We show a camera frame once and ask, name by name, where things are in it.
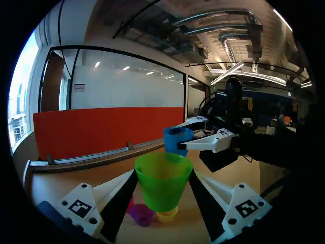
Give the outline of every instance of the sky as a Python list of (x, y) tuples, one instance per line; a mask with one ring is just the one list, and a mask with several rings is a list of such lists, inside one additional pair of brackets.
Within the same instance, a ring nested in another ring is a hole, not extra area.
[(38, 46), (35, 39), (35, 31), (33, 31), (19, 56), (15, 71), (13, 73), (9, 92), (9, 100), (12, 100), (9, 102), (9, 114), (12, 114), (13, 111), (16, 111), (16, 100), (20, 84), (22, 84), (21, 106), (24, 105), (24, 94), (27, 90), (30, 72), (32, 70), (37, 52)]

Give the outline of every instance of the yellow cup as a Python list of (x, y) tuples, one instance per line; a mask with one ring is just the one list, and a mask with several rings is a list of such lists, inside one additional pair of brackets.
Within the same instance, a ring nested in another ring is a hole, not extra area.
[(176, 206), (173, 210), (168, 212), (156, 212), (158, 219), (160, 222), (166, 223), (173, 221), (175, 215), (178, 212), (178, 206)]

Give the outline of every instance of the red wall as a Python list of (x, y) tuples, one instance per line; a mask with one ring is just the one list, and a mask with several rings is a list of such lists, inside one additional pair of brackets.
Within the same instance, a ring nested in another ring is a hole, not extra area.
[(74, 109), (35, 113), (41, 160), (102, 153), (163, 138), (163, 129), (183, 122), (181, 107)]

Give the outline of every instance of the blue cup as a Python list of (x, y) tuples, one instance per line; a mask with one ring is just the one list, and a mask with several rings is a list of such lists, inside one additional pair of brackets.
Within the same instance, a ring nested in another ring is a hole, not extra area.
[(188, 150), (177, 149), (177, 143), (189, 141), (193, 131), (184, 127), (169, 127), (164, 129), (165, 152), (186, 157)]

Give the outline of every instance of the plastic cup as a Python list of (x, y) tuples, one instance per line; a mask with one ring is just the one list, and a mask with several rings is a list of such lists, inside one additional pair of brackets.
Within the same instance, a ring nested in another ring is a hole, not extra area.
[(163, 212), (163, 213), (156, 212), (156, 214), (160, 222), (166, 223), (166, 222), (173, 221), (177, 212), (178, 212), (178, 206), (176, 206), (176, 208), (174, 208), (171, 211)]
[(146, 205), (156, 212), (174, 209), (193, 169), (188, 158), (168, 152), (144, 154), (135, 170)]
[(169, 127), (164, 129), (165, 152), (176, 153), (186, 157), (188, 150), (177, 149), (178, 142), (189, 141), (193, 131), (184, 127)]
[(150, 225), (154, 211), (144, 204), (135, 204), (130, 208), (130, 215), (137, 225), (145, 227)]
[(131, 207), (134, 205), (134, 196), (131, 197), (131, 200), (129, 202), (128, 208), (126, 209), (126, 212), (129, 214)]

